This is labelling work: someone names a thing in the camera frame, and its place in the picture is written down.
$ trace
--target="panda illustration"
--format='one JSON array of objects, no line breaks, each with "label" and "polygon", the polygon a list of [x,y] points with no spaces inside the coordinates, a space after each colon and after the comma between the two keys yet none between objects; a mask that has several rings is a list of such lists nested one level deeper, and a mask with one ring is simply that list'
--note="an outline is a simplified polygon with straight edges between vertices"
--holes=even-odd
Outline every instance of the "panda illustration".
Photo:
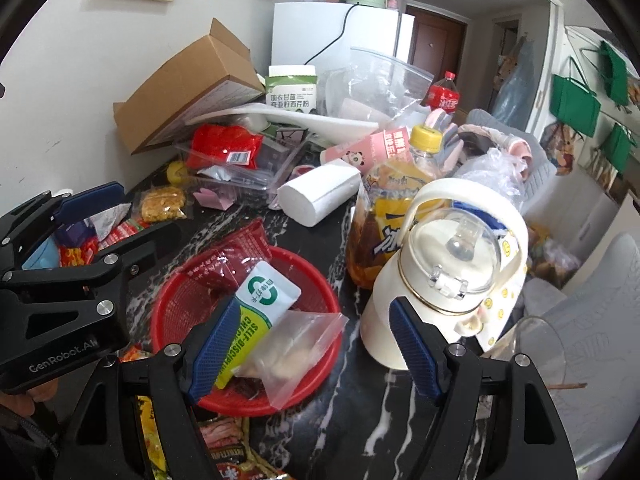
[{"label": "panda illustration", "polygon": [[364,166],[364,155],[362,155],[362,152],[347,152],[340,158],[356,168],[358,166]]}]

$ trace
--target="yellow snack pack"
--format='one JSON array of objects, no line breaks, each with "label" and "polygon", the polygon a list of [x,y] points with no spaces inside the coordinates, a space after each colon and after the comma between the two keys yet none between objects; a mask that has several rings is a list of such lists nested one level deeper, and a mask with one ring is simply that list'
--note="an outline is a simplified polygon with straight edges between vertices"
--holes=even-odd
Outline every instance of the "yellow snack pack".
[{"label": "yellow snack pack", "polygon": [[258,262],[233,301],[240,303],[240,327],[220,368],[216,386],[223,389],[258,341],[293,305],[302,292],[267,262]]}]

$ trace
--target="barcode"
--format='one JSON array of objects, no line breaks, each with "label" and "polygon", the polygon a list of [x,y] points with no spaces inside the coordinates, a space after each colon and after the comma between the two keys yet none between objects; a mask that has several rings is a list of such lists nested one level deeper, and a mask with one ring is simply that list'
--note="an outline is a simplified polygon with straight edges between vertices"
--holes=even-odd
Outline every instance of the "barcode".
[{"label": "barcode", "polygon": [[248,166],[250,155],[251,155],[251,152],[230,152],[226,156],[226,161],[229,164],[238,164],[239,166]]}]

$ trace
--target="bottle handle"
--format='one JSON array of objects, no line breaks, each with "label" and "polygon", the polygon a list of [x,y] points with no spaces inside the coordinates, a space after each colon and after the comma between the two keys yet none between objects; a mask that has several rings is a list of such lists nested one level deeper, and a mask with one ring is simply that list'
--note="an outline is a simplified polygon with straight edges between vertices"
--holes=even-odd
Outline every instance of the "bottle handle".
[{"label": "bottle handle", "polygon": [[404,216],[404,223],[396,236],[396,244],[398,247],[402,246],[409,230],[414,224],[415,215],[420,206],[425,202],[442,199],[464,202],[489,213],[489,215],[513,232],[518,242],[519,251],[516,259],[498,275],[494,290],[496,288],[502,288],[517,269],[524,268],[527,263],[529,231],[527,230],[524,219],[511,202],[496,193],[493,189],[489,189],[487,186],[483,186],[477,182],[463,180],[461,178],[441,178],[424,186],[415,196],[414,201]]}]

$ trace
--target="green tote bag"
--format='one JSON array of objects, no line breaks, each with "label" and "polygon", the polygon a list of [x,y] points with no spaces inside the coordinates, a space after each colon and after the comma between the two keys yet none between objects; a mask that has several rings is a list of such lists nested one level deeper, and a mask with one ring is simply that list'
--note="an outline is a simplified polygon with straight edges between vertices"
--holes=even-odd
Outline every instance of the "green tote bag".
[{"label": "green tote bag", "polygon": [[[572,65],[582,81],[571,77]],[[573,57],[569,58],[569,77],[554,75],[550,111],[559,121],[568,124],[576,132],[593,137],[600,113],[600,102],[595,92],[589,88]]]},{"label": "green tote bag", "polygon": [[624,126],[616,123],[600,150],[611,165],[623,173],[626,170],[626,161],[631,153],[631,146],[638,146],[636,140]]},{"label": "green tote bag", "polygon": [[[627,106],[629,104],[629,90],[625,60],[616,54],[616,51],[613,50],[606,41],[600,44],[599,50],[594,48],[581,48],[580,52],[584,56],[584,59],[591,63],[598,71],[598,74],[600,74],[607,90],[607,96],[609,96],[615,104]],[[586,56],[585,52],[596,52],[600,54],[603,60],[602,70]]]}]

